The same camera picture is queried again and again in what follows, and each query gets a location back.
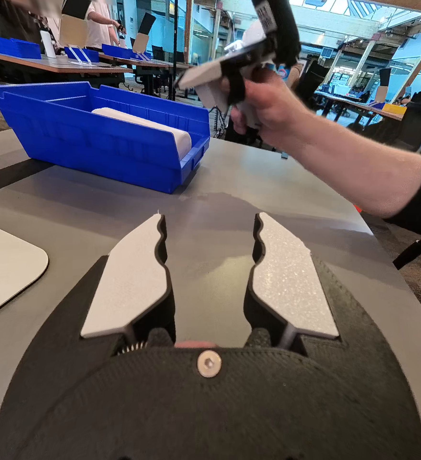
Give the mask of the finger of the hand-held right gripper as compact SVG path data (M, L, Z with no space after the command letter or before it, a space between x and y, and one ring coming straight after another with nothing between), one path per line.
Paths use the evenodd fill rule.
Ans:
M273 38L265 38L221 58L190 67L176 79L176 88L197 89L199 86L218 82L224 77L240 73L246 67L261 64L275 54L276 41Z
M221 112L225 112L233 104L229 97L230 80L228 77L213 80L198 77L195 80L194 89L205 108L217 107Z

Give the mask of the person's right hand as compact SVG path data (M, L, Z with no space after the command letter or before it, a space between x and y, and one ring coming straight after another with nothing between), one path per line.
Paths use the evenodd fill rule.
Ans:
M317 115L311 112L287 88L281 78L266 68L253 73L254 80L245 79L244 102L259 120L262 140L278 150L300 157L320 146Z

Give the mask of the white bottle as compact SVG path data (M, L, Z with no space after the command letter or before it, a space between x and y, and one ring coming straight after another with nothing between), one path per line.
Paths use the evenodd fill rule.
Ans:
M108 107L93 109L91 112L97 115L102 115L108 118L124 121L137 126L148 127L155 130L171 133L174 137L175 146L177 148L180 160L183 159L192 148L191 136L187 131L169 127L164 124L150 121L135 115L130 115L125 112L121 112L119 110L115 110Z

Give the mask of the small blue plastic bin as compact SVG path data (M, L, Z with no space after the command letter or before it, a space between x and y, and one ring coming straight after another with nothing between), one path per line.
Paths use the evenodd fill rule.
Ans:
M42 59L39 44L14 38L0 37L0 54L23 59Z
M102 44L102 51L105 55L112 56L114 58L151 62L151 56L148 53L134 52L132 49Z
M92 65L100 62L99 51L97 50L66 46L64 51L69 60L74 60L82 65Z

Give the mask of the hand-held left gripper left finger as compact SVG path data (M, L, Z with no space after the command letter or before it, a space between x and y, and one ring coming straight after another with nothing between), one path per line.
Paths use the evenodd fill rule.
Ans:
M165 216L154 214L109 252L81 329L84 339L121 334L147 341L154 328L169 328L175 341L175 303L165 263Z

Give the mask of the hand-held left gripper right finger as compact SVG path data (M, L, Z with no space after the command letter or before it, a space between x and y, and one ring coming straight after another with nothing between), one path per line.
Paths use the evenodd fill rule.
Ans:
M328 341L340 334L311 251L265 212L255 215L254 262L243 312L252 330L265 329L275 348L289 350L297 336Z

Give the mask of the black office chair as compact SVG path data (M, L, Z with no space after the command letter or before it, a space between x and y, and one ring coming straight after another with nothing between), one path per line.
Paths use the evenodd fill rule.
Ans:
M329 68L320 65L317 61L312 61L307 71L300 77L294 94L308 109L313 109L313 95L322 85L328 72Z

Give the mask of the person's right forearm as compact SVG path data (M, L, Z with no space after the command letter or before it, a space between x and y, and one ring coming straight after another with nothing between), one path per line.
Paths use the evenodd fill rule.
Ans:
M311 113L293 124L308 171L363 211L421 235L421 154L361 137Z

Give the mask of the wooden top desk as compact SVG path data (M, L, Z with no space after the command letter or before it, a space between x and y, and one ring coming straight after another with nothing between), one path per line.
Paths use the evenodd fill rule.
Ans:
M358 116L356 121L360 121L362 117L367 117L368 123L370 123L375 116L381 116L382 113L380 109L364 104L360 99L347 96L337 96L327 92L315 91L313 99L318 109L322 109L321 115L323 117L327 118L329 113L335 113L333 118L334 122L338 122L348 109L357 112Z
M0 82L38 83L88 81L93 87L100 85L118 87L124 83L125 74L134 74L133 69L96 63L81 65L66 55L56 59L42 55L41 59L26 59L0 54Z

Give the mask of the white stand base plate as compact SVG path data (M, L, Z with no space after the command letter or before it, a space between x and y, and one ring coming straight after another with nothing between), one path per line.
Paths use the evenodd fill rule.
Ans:
M47 270L47 253L0 229L0 308Z

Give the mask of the black slanted stand leg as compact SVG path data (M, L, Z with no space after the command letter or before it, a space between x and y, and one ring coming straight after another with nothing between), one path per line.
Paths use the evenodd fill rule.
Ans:
M393 265L397 270L400 270L407 264L421 256L421 239L416 240L405 248L394 260Z

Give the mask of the yellow bin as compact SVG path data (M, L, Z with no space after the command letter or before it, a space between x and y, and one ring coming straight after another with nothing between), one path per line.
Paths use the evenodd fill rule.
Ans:
M391 114L390 117L394 116L397 119L402 119L407 110L407 107L403 105L385 103L381 110L386 114Z

